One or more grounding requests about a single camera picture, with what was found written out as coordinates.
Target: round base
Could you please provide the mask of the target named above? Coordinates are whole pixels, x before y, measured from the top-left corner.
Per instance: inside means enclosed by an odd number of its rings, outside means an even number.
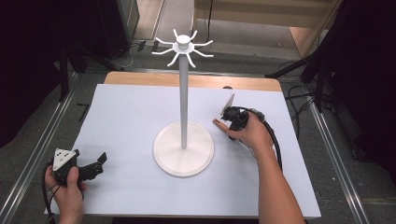
[[[181,147],[180,122],[163,128],[154,141],[154,158],[170,175],[186,177],[203,171],[212,161],[215,145],[201,125],[188,122],[187,147]]]

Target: white pole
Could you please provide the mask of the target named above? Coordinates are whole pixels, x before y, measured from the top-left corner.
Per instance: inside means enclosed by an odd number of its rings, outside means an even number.
[[[178,57],[179,82],[180,82],[180,127],[181,147],[187,147],[187,123],[189,105],[189,61],[186,55]]]

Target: hand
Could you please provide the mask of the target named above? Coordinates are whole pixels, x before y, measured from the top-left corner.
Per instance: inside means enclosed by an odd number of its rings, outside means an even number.
[[[260,153],[260,150],[272,149],[274,143],[268,130],[256,115],[251,112],[247,113],[248,121],[245,129],[238,132],[229,130],[227,134],[241,140],[247,147],[253,149],[255,153]]]
[[[59,186],[52,175],[52,166],[46,171],[46,185],[54,194],[55,202],[60,210],[60,223],[80,223],[84,216],[82,193],[78,188],[78,168],[72,167],[67,176],[67,187]]]

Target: human arm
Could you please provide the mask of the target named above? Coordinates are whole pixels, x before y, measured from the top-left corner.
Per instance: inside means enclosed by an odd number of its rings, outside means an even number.
[[[276,160],[271,135],[258,117],[248,112],[244,130],[228,135],[251,148],[259,166],[259,221],[263,223],[304,223],[303,214]]]
[[[54,193],[60,210],[60,224],[78,224],[84,216],[82,194],[78,188],[78,168],[72,167],[67,175],[67,187],[60,186],[52,175],[52,166],[46,171],[46,185]]]

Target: white mug tree stand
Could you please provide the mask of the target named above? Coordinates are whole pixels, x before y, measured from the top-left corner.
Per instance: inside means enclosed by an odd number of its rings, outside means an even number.
[[[158,165],[170,175],[187,177],[197,175],[203,171],[212,161],[215,145],[210,133],[201,125],[188,121],[188,87],[189,87],[189,64],[195,67],[190,53],[195,52],[203,57],[206,55],[195,49],[195,46],[207,46],[213,41],[204,44],[193,44],[197,31],[192,37],[177,35],[174,30],[176,42],[164,42],[158,37],[160,43],[172,45],[172,48],[163,52],[152,52],[162,55],[170,51],[176,53],[172,62],[178,57],[179,87],[180,87],[180,122],[175,122],[164,127],[157,135],[153,145],[154,158]]]

